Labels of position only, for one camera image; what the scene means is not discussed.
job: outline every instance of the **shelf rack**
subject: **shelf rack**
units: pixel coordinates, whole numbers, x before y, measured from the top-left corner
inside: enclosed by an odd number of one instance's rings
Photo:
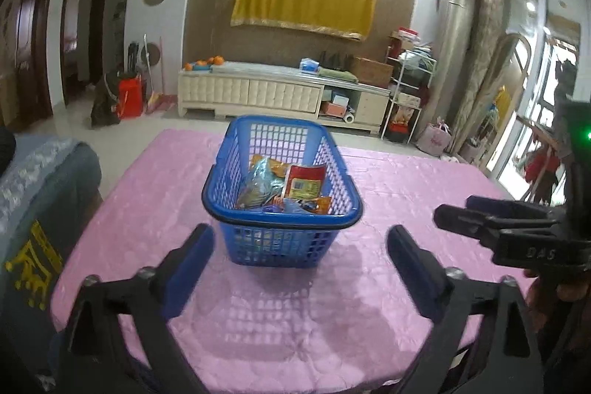
[[[407,139],[407,144],[409,144],[411,138],[413,137],[414,130],[417,127],[417,122],[419,122],[419,117],[421,116],[421,113],[423,112],[423,109],[421,109],[420,107],[408,106],[408,105],[405,105],[403,103],[397,102],[396,101],[396,98],[398,97],[398,94],[400,94],[400,90],[401,90],[400,87],[401,86],[409,87],[411,89],[416,89],[416,90],[419,90],[419,88],[417,86],[415,86],[415,85],[409,84],[408,82],[403,82],[402,79],[403,79],[403,76],[404,76],[404,71],[407,70],[407,58],[405,56],[404,57],[404,60],[401,61],[398,58],[390,57],[391,50],[392,50],[392,46],[388,46],[388,49],[386,51],[386,60],[385,60],[385,63],[388,64],[388,61],[394,61],[394,62],[398,62],[399,64],[401,64],[402,67],[400,69],[400,73],[398,74],[398,77],[397,78],[396,77],[392,77],[391,78],[391,80],[396,85],[396,89],[395,89],[394,93],[390,95],[390,99],[389,99],[390,109],[388,111],[388,116],[386,117],[386,122],[384,123],[382,134],[381,134],[380,138],[383,139],[384,134],[386,133],[386,129],[388,128],[388,123],[390,122],[390,117],[392,116],[392,111],[394,110],[394,105],[402,106],[402,107],[409,107],[411,109],[415,109],[416,111],[418,111],[418,114],[417,114],[417,116],[416,116],[416,118],[414,120],[414,123],[413,123],[413,128],[412,128],[412,130],[410,132],[409,138]],[[409,68],[408,69],[408,70],[413,70],[413,71],[414,70],[422,71],[422,72],[426,72],[427,74],[429,74],[429,81],[427,82],[427,87],[430,87],[431,86],[431,80],[433,79],[433,74],[435,73],[435,68],[437,67],[436,60],[433,59],[433,58],[431,58],[431,57],[429,57],[429,56],[427,56],[426,54],[421,53],[420,51],[409,51],[407,49],[405,49],[404,51],[405,52],[412,52],[413,54],[415,54],[415,55],[417,55],[417,56],[419,56],[419,57],[421,57],[423,59],[426,59],[428,61],[428,64],[431,65],[431,70],[427,70],[427,69],[424,69],[422,67],[412,67],[412,68]]]

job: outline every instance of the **yellow embroidery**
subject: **yellow embroidery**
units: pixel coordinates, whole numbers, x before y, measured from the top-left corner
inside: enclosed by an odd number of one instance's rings
[[[47,256],[47,259],[49,260],[49,263],[53,269],[55,269],[55,272],[58,274],[61,273],[64,265],[63,259],[57,252],[55,252],[55,249],[49,242],[45,232],[43,232],[39,221],[35,221],[31,226],[31,234],[43,249],[44,254]]]
[[[40,310],[44,311],[47,289],[49,287],[49,283],[51,282],[51,273],[39,261],[30,239],[13,260],[7,261],[5,264],[6,270],[8,272],[12,272],[14,267],[18,264],[23,265],[23,273],[21,274],[21,278],[14,283],[14,287],[16,287],[17,290],[20,290],[23,286],[23,282],[25,283],[25,289],[31,291],[31,296],[28,300],[30,307],[35,307],[35,297],[37,291],[40,290],[41,299],[39,301],[39,308]],[[33,272],[35,268],[41,271],[45,279],[42,279],[39,274]]]

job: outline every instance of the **blue gripper pad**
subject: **blue gripper pad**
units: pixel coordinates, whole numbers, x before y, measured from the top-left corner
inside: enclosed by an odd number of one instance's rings
[[[450,288],[441,264],[429,251],[419,248],[403,226],[390,228],[386,248],[419,314],[439,322],[445,311],[442,296]]]
[[[199,224],[184,244],[170,251],[157,267],[153,291],[166,321],[181,314],[214,247],[211,226]]]

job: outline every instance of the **red bag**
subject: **red bag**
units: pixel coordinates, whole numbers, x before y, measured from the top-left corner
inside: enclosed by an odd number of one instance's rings
[[[144,101],[140,76],[119,81],[119,105],[117,105],[119,118],[139,117],[143,112]]]

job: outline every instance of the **blue plastic basket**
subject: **blue plastic basket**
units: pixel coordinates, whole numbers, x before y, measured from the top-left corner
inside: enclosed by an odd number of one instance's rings
[[[329,215],[234,209],[253,154],[301,165],[326,164],[322,195]],[[314,267],[341,229],[354,225],[363,203],[330,133],[316,123],[243,116],[226,131],[203,187],[206,210],[220,221],[232,261],[247,266]]]

